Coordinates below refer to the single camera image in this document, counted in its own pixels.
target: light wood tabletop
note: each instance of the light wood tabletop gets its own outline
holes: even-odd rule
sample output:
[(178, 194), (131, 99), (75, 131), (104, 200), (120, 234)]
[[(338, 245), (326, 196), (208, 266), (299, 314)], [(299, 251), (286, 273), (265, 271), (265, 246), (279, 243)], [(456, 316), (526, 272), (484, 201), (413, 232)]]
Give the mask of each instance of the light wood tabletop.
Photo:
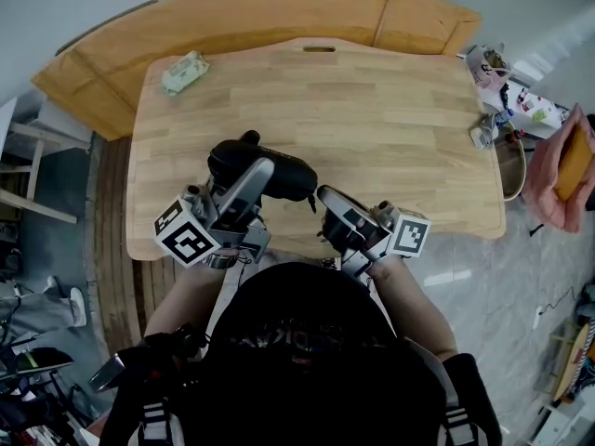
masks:
[[(497, 238), (506, 228), (495, 150), (469, 129), (483, 105), (464, 61), (395, 53), (337, 39), (299, 38), (206, 58), (208, 73), (174, 97), (147, 71), (126, 195), (126, 239), (135, 259), (164, 253), (152, 223), (188, 183), (208, 178), (220, 141), (249, 129), (260, 144), (306, 161), (319, 184), (373, 206), (389, 200), (421, 213), (431, 230)], [(271, 248), (335, 256), (316, 233), (323, 206), (263, 199)]]

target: plastic bottle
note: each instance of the plastic bottle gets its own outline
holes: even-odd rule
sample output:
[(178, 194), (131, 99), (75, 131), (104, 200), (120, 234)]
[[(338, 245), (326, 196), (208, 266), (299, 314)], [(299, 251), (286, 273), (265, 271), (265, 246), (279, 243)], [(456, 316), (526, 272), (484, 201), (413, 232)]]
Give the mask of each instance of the plastic bottle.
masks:
[(514, 115), (514, 111), (512, 109), (508, 109), (506, 111), (500, 111), (498, 114), (494, 115), (494, 124), (496, 127), (502, 127), (505, 123), (510, 120), (510, 117)]

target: wooden floor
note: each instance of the wooden floor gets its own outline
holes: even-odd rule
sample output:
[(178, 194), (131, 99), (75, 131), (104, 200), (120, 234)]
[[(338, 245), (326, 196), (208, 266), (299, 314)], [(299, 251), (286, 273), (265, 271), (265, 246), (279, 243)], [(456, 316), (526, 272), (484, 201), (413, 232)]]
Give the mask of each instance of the wooden floor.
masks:
[(110, 354), (138, 343), (180, 266), (170, 256), (135, 261), (126, 251), (126, 179), (130, 138), (103, 144), (97, 176), (94, 262), (99, 316)]

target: person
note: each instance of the person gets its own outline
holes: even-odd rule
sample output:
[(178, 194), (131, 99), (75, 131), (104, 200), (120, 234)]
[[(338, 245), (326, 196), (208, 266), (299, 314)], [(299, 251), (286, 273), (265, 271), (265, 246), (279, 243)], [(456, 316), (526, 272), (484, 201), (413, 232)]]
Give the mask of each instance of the person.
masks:
[(54, 276), (47, 278), (41, 293), (0, 297), (0, 334), (3, 344), (26, 334), (41, 335), (69, 327), (86, 325), (85, 301), (81, 290), (73, 287), (63, 297)]
[[(386, 256), (367, 272), (391, 325), (366, 286), (338, 270), (293, 262), (244, 282), (221, 314), (199, 368), (190, 379), (180, 371), (185, 387), (195, 385), (171, 406), (185, 443), (254, 438), (435, 445), (444, 389), (407, 337), (443, 363), (470, 421), (489, 445), (501, 444), (475, 360), (457, 351), (445, 317), (401, 258)], [(145, 335), (172, 333), (185, 323), (203, 332), (224, 275), (201, 263), (183, 271)], [(145, 393), (120, 387), (101, 444), (136, 444), (128, 439), (142, 418)]]

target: black shirt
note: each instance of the black shirt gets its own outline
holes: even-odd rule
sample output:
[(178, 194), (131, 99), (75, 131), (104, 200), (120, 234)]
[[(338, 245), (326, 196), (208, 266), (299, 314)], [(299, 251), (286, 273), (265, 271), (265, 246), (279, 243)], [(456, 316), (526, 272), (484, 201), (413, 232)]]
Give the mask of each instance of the black shirt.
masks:
[[(443, 365), (470, 420), (490, 445), (501, 444), (473, 357)], [(444, 416), (442, 386), (367, 289), (340, 271), (301, 263), (246, 281), (205, 358), (180, 377), (195, 382), (172, 395), (187, 444), (254, 437), (434, 445)], [(139, 424), (131, 413), (139, 392), (120, 388), (101, 444), (127, 443)]]

